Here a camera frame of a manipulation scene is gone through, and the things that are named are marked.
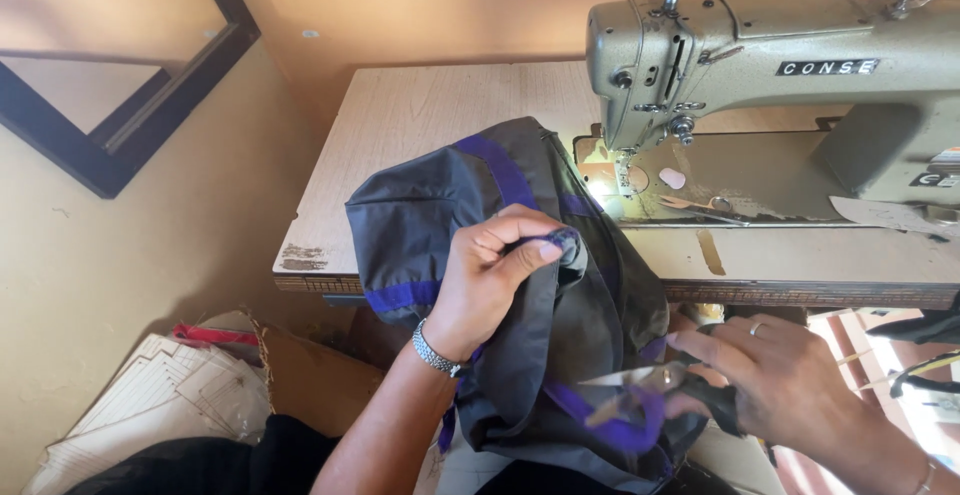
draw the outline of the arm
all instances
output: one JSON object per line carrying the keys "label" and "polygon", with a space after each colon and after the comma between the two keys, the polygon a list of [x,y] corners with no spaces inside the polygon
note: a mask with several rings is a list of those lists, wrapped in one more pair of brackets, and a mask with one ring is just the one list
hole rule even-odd
{"label": "arm", "polygon": [[[733,317],[712,336],[685,330],[667,342],[736,386],[744,430],[808,455],[854,492],[960,493],[960,477],[940,464],[930,489],[921,489],[930,474],[927,454],[847,388],[827,343],[806,328],[760,314]],[[707,413],[689,396],[672,396],[667,415],[685,411]]]}
{"label": "arm", "polygon": [[[542,212],[510,205],[484,223],[457,231],[437,303],[423,324],[427,344],[450,361],[469,359],[507,315],[523,280],[561,255],[560,248],[543,240],[528,241],[508,255],[501,255],[503,249],[560,227]],[[430,367],[407,343],[320,469],[311,493],[412,493],[455,388],[456,378]]]}

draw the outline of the metal watch band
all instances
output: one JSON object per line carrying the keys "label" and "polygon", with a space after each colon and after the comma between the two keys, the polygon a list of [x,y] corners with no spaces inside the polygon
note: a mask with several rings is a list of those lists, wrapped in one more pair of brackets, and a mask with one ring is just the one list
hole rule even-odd
{"label": "metal watch band", "polygon": [[416,354],[419,354],[423,361],[431,367],[438,369],[443,373],[449,373],[450,377],[456,377],[457,373],[467,366],[444,358],[431,349],[430,345],[427,345],[426,340],[424,339],[424,333],[422,332],[425,322],[426,318],[421,320],[420,323],[416,325],[416,329],[414,330],[414,349],[416,349]]}

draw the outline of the wooden table top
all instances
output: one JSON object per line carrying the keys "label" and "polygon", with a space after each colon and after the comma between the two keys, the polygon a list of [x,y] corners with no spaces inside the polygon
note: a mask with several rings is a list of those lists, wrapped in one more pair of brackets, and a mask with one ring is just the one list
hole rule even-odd
{"label": "wooden table top", "polygon": [[[806,131],[817,128],[816,118],[842,115],[845,110],[743,108],[714,113],[697,126],[714,133]],[[585,63],[357,70],[297,218],[277,254],[273,266],[277,283],[286,290],[362,293],[355,279],[354,241],[344,210],[354,191],[379,170],[525,116],[558,132],[571,150],[572,140],[589,134],[591,124],[599,121],[599,102],[591,91]],[[919,302],[925,305],[906,307],[942,308],[948,308],[960,291],[960,241],[938,243],[927,234],[886,229],[710,229],[725,272],[717,275],[705,260],[698,230],[644,228],[625,233],[661,279],[692,280],[703,291],[717,287],[736,295],[736,288],[768,282],[806,283],[789,285],[787,289],[799,296],[779,301],[794,298],[793,305],[804,305],[804,294],[820,291],[809,305],[825,305],[831,297],[826,291],[846,288],[849,294],[841,294],[838,301],[847,303],[836,305],[854,305],[849,302],[856,298],[885,300],[891,307]],[[681,296],[693,299],[693,288],[685,287]],[[879,292],[894,296],[878,296]]]}

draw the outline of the red object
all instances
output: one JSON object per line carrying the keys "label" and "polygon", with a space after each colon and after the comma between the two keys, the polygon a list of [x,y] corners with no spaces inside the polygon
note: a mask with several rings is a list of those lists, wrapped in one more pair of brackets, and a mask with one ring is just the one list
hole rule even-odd
{"label": "red object", "polygon": [[179,323],[174,326],[173,335],[181,340],[195,340],[207,343],[243,343],[259,346],[257,335],[251,331],[233,331],[232,329],[200,328]]}

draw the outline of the sewing machine label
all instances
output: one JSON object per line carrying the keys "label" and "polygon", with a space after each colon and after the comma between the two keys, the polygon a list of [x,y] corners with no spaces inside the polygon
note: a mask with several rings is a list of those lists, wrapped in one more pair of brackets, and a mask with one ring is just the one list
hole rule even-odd
{"label": "sewing machine label", "polygon": [[870,75],[880,62],[879,58],[791,60],[782,62],[776,75]]}
{"label": "sewing machine label", "polygon": [[960,184],[960,180],[950,178],[945,174],[937,174],[935,172],[924,172],[913,182],[910,182],[910,186],[920,188],[952,188],[957,184]]}

